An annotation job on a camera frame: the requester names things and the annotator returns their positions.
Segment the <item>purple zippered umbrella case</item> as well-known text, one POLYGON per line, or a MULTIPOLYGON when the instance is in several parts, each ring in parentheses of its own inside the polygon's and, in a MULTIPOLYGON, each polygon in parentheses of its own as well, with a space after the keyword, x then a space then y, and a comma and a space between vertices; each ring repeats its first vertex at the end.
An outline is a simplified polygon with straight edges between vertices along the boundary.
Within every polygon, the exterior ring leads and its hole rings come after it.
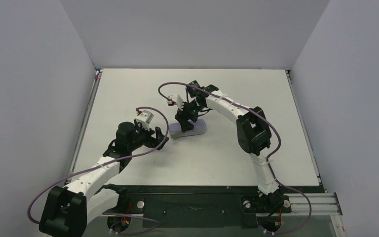
POLYGON ((181 131, 181 126, 178 122, 172 123, 169 125, 169 136, 172 139, 178 139, 181 137, 189 137, 205 134, 207 131, 206 122, 203 119, 199 119, 197 122, 189 121, 191 125, 193 125, 192 130, 188 130, 186 132, 181 131))

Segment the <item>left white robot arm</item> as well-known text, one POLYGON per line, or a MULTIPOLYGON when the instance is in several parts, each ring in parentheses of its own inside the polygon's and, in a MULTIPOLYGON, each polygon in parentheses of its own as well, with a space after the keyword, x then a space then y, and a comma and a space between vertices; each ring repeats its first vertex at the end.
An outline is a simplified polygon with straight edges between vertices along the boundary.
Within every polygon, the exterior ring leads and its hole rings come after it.
POLYGON ((93 204, 95 194, 118 175, 136 157, 135 150, 142 146, 151 152, 161 150, 169 137, 160 127, 150 128, 147 122, 122 122, 106 151, 97 163, 75 175, 69 184, 53 187, 47 196, 39 221, 40 232, 53 237, 80 237, 89 221, 108 209, 107 201, 93 204))

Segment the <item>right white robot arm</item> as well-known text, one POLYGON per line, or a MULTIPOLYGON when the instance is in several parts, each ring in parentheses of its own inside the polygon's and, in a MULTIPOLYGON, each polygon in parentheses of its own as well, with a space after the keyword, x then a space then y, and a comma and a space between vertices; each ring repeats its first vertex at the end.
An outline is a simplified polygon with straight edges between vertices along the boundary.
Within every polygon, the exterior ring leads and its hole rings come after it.
POLYGON ((225 95, 214 85, 200 86, 197 81, 185 85, 192 100, 184 101, 180 95, 167 96, 169 106, 176 106, 177 120, 182 132, 195 130, 195 123, 203 111, 216 111, 236 125, 237 141, 252 160, 260 200, 266 211, 281 209, 289 201, 281 192, 281 184, 271 167, 271 156, 281 147, 281 137, 266 120, 263 109, 249 108, 225 95))

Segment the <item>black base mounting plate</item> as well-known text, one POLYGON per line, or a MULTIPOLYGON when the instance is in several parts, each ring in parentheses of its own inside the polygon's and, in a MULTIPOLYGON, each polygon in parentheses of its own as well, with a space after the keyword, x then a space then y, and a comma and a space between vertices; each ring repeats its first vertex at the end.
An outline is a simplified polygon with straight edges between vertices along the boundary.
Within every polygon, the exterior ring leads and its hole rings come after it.
POLYGON ((256 186, 121 186, 106 184, 103 191, 119 195, 112 211, 138 215, 145 229, 222 228, 243 229, 275 224, 291 213, 283 191, 261 194, 256 186))

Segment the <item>aluminium frame rail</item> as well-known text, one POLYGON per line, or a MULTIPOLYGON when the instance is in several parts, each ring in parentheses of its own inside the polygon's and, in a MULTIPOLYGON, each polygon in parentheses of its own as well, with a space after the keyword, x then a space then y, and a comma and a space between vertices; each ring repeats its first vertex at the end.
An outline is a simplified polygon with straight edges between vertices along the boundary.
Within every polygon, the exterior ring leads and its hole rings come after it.
POLYGON ((93 204, 101 204, 107 201, 108 209, 100 215, 123 214, 143 214, 148 218, 155 218, 157 215, 166 215, 173 211, 183 211, 188 213, 201 213, 212 211, 215 214, 226 214, 232 210, 242 214, 256 214, 258 216, 272 216, 279 211, 293 215, 340 215, 335 194, 287 194, 284 196, 289 204, 281 209, 266 211, 264 202, 259 195, 237 194, 237 193, 194 193, 194 194, 174 194, 174 193, 129 193, 118 194, 109 190, 102 190, 91 200, 93 204))

